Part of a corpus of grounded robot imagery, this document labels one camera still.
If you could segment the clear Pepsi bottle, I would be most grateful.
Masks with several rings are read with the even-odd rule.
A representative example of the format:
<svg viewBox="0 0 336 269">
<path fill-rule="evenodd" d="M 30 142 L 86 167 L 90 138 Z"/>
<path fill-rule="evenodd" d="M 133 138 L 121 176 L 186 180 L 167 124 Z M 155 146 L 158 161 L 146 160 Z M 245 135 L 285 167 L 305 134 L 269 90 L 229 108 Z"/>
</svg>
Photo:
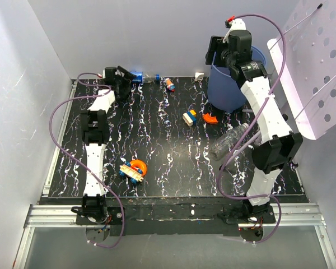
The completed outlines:
<svg viewBox="0 0 336 269">
<path fill-rule="evenodd" d="M 133 83 L 145 84 L 160 80 L 160 75 L 155 73 L 141 72 L 141 71 L 131 71 L 131 73 L 135 75 L 135 78 L 132 79 Z"/>
</svg>

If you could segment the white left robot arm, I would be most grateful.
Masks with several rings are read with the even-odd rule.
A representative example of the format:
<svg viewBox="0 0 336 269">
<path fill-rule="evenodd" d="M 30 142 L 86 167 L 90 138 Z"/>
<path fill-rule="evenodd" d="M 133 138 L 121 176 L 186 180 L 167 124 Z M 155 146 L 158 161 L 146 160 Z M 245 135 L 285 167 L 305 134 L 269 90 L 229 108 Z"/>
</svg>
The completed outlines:
<svg viewBox="0 0 336 269">
<path fill-rule="evenodd" d="M 96 224 L 104 223 L 109 217 L 105 203 L 107 188 L 103 183 L 103 160 L 110 139 L 107 124 L 108 110 L 116 99 L 126 98 L 129 85 L 136 75 L 121 66 L 106 67 L 97 77 L 105 86 L 97 91 L 97 97 L 87 110 L 81 113 L 81 134 L 86 152 L 86 183 L 83 191 L 81 215 Z"/>
</svg>

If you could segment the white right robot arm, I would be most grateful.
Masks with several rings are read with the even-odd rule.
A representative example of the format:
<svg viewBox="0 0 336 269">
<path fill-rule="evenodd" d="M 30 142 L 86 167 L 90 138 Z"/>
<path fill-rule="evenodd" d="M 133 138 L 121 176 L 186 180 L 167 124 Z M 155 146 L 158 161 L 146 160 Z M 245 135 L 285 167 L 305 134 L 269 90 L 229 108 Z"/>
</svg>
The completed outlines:
<svg viewBox="0 0 336 269">
<path fill-rule="evenodd" d="M 269 78 L 261 61 L 253 60 L 252 37 L 247 30 L 231 30 L 226 38 L 212 36 L 206 63 L 226 67 L 255 115 L 253 125 L 260 129 L 261 143 L 252 151 L 255 166 L 247 194 L 241 206 L 218 214 L 228 224 L 239 221 L 274 221 L 270 195 L 282 169 L 302 145 L 300 133 L 286 123 L 270 91 Z"/>
</svg>

